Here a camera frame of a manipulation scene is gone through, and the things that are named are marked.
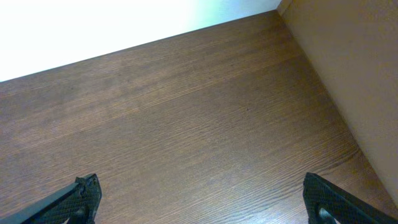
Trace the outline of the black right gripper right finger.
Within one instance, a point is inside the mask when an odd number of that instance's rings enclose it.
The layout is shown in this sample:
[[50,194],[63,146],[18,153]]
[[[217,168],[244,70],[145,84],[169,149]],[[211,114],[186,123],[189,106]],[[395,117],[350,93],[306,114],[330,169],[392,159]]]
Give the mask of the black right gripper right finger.
[[303,199],[309,224],[397,224],[397,219],[314,173],[306,173]]

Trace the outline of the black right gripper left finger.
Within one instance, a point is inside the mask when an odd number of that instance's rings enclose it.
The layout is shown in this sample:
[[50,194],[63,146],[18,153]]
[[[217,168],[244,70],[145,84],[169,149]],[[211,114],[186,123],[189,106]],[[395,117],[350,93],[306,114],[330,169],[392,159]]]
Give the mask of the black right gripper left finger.
[[98,176],[88,174],[1,223],[94,223],[101,198]]

